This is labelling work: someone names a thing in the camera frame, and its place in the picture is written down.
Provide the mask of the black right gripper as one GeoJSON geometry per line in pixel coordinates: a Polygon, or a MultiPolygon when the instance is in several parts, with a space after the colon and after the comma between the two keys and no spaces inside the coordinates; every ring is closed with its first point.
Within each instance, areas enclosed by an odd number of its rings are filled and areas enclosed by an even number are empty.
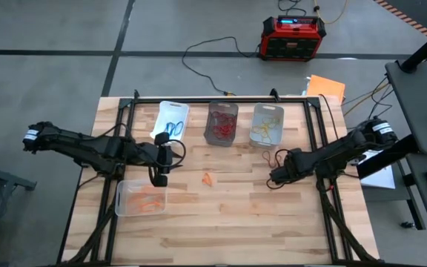
{"type": "Polygon", "coordinates": [[[311,175],[311,153],[300,148],[289,150],[285,155],[283,166],[270,172],[271,181],[275,184],[289,184],[292,179],[303,179],[311,175]]]}

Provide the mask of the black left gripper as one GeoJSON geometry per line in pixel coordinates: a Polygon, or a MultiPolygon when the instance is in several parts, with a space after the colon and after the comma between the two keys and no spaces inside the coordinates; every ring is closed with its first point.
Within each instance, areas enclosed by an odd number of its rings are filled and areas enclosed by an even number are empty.
{"type": "Polygon", "coordinates": [[[170,146],[163,145],[169,142],[169,139],[169,133],[161,132],[155,135],[154,144],[129,142],[124,146],[126,163],[149,167],[149,178],[154,187],[167,187],[167,175],[174,168],[182,167],[182,165],[173,166],[173,151],[170,146]]]}

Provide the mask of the yellow rubber band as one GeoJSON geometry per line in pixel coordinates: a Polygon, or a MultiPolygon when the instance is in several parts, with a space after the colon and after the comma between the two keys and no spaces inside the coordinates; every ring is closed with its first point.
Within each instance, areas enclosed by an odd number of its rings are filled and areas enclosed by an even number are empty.
{"type": "Polygon", "coordinates": [[[270,136],[270,130],[273,128],[273,126],[271,126],[268,123],[262,123],[261,125],[255,125],[252,127],[252,131],[255,134],[260,135],[260,137],[262,138],[262,141],[271,141],[271,136],[270,136]]]}
{"type": "Polygon", "coordinates": [[[252,127],[254,134],[259,134],[262,139],[271,139],[271,131],[277,127],[277,124],[261,124],[252,127]]]}
{"type": "Polygon", "coordinates": [[[279,118],[277,118],[277,117],[265,117],[262,120],[262,124],[260,125],[260,129],[263,133],[268,134],[270,130],[275,129],[275,127],[278,125],[279,125],[279,118]]]}

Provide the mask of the off-white plastic basket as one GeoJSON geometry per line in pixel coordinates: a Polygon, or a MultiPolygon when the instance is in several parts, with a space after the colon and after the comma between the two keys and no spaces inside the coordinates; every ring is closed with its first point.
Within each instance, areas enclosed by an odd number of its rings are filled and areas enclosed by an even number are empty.
{"type": "Polygon", "coordinates": [[[250,129],[249,137],[250,144],[260,148],[274,148],[277,147],[282,141],[283,122],[285,111],[278,105],[269,105],[265,103],[257,103],[254,107],[253,118],[251,121],[251,129],[255,125],[261,125],[265,117],[279,118],[279,125],[270,133],[271,141],[262,141],[260,135],[253,133],[250,129]]]}

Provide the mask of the clear plastic basket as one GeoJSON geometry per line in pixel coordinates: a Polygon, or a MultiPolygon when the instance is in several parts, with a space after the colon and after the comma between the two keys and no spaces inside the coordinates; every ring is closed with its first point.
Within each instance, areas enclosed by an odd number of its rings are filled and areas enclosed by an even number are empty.
{"type": "Polygon", "coordinates": [[[132,195],[133,191],[141,187],[154,187],[150,182],[141,181],[141,180],[124,180],[121,181],[116,187],[116,201],[115,201],[115,213],[119,217],[138,217],[138,216],[147,216],[147,215],[158,215],[165,212],[166,204],[167,204],[167,194],[165,187],[156,187],[162,188],[165,192],[165,197],[163,203],[165,204],[165,208],[163,211],[156,213],[147,213],[147,214],[132,214],[127,211],[126,204],[129,197],[132,195]]]}

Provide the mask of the white plastic basket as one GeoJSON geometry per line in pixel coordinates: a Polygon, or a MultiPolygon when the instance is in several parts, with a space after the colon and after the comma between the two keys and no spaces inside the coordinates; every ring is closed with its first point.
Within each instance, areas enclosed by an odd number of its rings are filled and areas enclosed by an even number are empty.
{"type": "Polygon", "coordinates": [[[182,140],[185,130],[187,128],[188,122],[188,113],[189,106],[182,103],[162,101],[159,104],[159,113],[156,118],[156,123],[154,125],[153,131],[150,133],[152,139],[155,138],[155,135],[165,132],[165,126],[168,122],[176,124],[177,122],[183,121],[184,128],[180,135],[174,136],[170,135],[170,139],[182,140]]]}

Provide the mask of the smoky grey plastic basket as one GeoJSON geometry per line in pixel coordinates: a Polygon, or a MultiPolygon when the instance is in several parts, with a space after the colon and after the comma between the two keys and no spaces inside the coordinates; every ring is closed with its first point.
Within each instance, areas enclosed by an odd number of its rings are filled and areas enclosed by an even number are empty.
{"type": "Polygon", "coordinates": [[[236,126],[234,128],[234,133],[231,140],[217,139],[211,132],[211,127],[213,126],[211,114],[214,111],[231,113],[236,116],[236,124],[237,124],[238,110],[239,110],[238,105],[234,103],[211,102],[208,105],[208,118],[207,118],[207,124],[205,126],[204,138],[209,145],[216,145],[216,146],[222,146],[222,147],[232,146],[236,136],[236,126]]]}

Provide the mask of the orange paper sheet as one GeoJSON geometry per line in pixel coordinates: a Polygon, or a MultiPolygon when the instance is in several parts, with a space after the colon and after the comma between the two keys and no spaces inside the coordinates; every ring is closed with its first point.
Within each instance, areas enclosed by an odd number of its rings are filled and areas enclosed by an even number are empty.
{"type": "Polygon", "coordinates": [[[321,76],[311,75],[308,87],[305,91],[307,96],[335,96],[342,104],[345,97],[345,84],[321,76]]]}

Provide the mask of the white papers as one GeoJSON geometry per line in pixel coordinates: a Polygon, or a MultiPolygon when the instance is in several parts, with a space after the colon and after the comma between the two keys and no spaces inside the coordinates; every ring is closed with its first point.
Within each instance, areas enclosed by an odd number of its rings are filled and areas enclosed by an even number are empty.
{"type": "Polygon", "coordinates": [[[361,185],[371,186],[375,188],[395,189],[394,176],[392,167],[389,165],[382,168],[378,172],[364,177],[360,180],[361,185]]]}

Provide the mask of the black desk leg beam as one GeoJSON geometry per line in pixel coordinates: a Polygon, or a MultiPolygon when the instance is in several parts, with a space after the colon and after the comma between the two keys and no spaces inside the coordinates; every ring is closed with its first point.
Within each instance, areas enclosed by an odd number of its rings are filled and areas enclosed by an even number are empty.
{"type": "Polygon", "coordinates": [[[379,152],[377,155],[365,160],[357,166],[360,179],[368,177],[381,169],[404,158],[408,154],[417,153],[419,148],[412,134],[396,142],[390,148],[379,152]]]}

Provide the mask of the red portable power station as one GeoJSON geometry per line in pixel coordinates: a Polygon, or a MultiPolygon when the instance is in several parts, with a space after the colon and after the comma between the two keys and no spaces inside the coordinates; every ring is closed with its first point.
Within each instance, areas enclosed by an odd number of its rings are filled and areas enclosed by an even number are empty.
{"type": "Polygon", "coordinates": [[[281,15],[262,25],[259,58],[265,61],[308,62],[326,36],[325,23],[318,16],[281,15]]]}

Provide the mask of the hazard striped floor strip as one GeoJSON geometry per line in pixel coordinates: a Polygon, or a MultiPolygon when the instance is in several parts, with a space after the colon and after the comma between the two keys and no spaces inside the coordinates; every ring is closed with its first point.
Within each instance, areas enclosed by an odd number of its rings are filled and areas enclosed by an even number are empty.
{"type": "Polygon", "coordinates": [[[405,22],[409,26],[413,27],[415,30],[422,33],[424,36],[427,37],[427,27],[420,24],[418,21],[414,20],[410,16],[406,15],[402,11],[398,10],[395,6],[392,4],[389,4],[386,0],[372,0],[379,6],[381,6],[383,9],[387,10],[389,13],[396,16],[399,20],[405,22]]]}

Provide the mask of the black aluminium frame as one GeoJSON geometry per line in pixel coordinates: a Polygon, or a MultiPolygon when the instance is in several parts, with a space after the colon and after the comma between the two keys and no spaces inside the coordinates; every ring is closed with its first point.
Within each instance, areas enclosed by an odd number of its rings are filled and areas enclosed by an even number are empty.
{"type": "Polygon", "coordinates": [[[205,141],[210,97],[182,101],[189,106],[182,139],[187,152],[182,167],[169,174],[165,212],[114,217],[98,248],[79,257],[96,227],[103,193],[116,190],[113,182],[83,170],[59,267],[326,265],[357,259],[334,221],[324,216],[317,178],[271,190],[266,185],[271,169],[262,149],[249,143],[259,102],[284,109],[281,148],[310,151],[344,136],[336,97],[235,96],[239,121],[231,147],[205,141]],[[211,175],[213,187],[202,183],[204,173],[211,175]]]}

